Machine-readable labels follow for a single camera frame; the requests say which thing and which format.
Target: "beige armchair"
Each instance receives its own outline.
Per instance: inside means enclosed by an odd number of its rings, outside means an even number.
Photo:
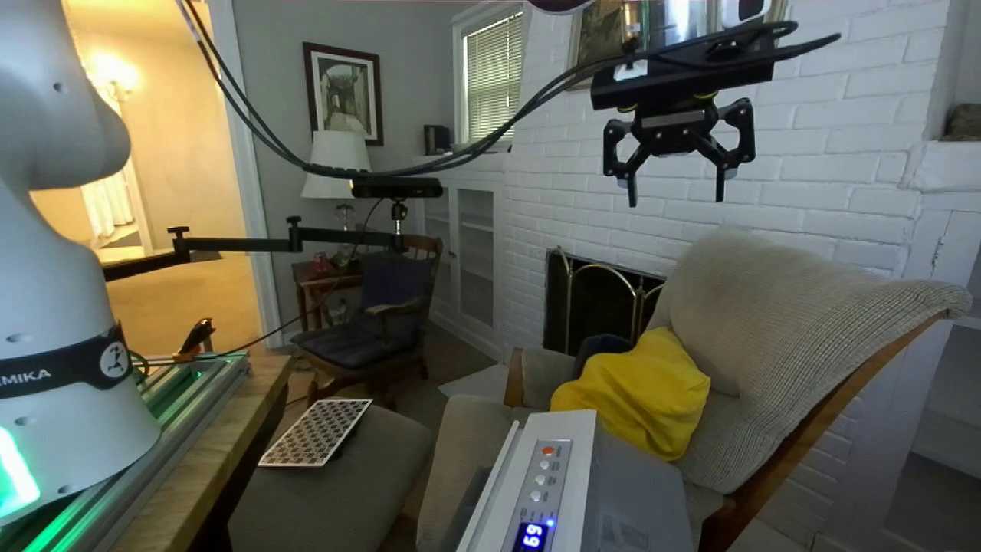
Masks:
[[[970,296],[953,284],[880,279],[751,232],[699,240],[670,274],[649,329],[670,324],[711,376],[703,424],[679,464],[703,549],[730,549],[854,395],[934,320],[965,307]],[[514,351],[503,401],[550,408],[569,374],[574,355]],[[440,464],[456,464],[455,438],[447,424],[433,484]],[[429,530],[441,525],[440,511],[426,496],[422,549],[440,534]]]

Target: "window frame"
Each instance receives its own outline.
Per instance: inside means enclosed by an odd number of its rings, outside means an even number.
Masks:
[[[481,0],[479,6],[468,6],[455,14],[455,147],[471,144],[468,139],[468,97],[465,97],[465,70],[463,70],[463,38],[487,29],[493,21],[503,21],[523,9],[523,38],[528,38],[528,6],[523,0]]]

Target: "green light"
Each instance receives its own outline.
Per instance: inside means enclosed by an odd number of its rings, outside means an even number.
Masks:
[[[0,518],[20,511],[33,504],[41,487],[20,452],[20,442],[0,425]]]

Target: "window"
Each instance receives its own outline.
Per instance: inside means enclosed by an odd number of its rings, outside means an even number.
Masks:
[[[520,43],[520,2],[481,2],[455,21],[456,144],[490,135],[519,109]]]

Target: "wall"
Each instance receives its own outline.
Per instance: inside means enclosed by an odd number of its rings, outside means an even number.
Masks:
[[[241,70],[250,97],[298,154],[309,154],[309,114],[303,43],[341,45],[379,54],[383,89],[383,144],[372,147],[374,170],[398,170],[422,155],[422,126],[447,123],[447,20],[461,2],[353,2],[353,0],[241,0],[235,2]],[[303,203],[303,176],[259,144],[259,176],[265,210],[273,232],[284,230],[288,216],[300,216],[309,228],[341,228],[325,203]],[[378,205],[372,228],[391,228],[391,205]],[[303,256],[276,256],[276,296],[281,320],[298,313],[288,263],[325,253],[309,245]]]
[[[929,200],[913,170],[926,147],[929,105],[949,26],[949,0],[795,0],[798,38],[843,39],[785,61],[772,82],[726,92],[758,109],[758,164],[743,167],[715,203],[703,155],[649,159],[637,176],[641,205],[601,176],[601,128],[586,92],[539,106],[503,159],[508,299],[506,343],[539,343],[545,247],[670,274],[703,232],[730,225],[824,258],[906,276],[933,258],[944,230],[919,237]],[[567,68],[569,20],[533,11],[523,96]]]
[[[167,228],[176,225],[191,225],[195,232],[241,237],[222,97],[188,32],[118,20],[114,9],[92,6],[68,9],[68,14],[80,58],[114,53],[138,70],[134,89],[122,92],[122,119],[153,245],[167,247]],[[70,220],[86,216],[78,210],[82,205],[80,190],[38,194],[38,203],[59,230],[86,225],[86,219]]]

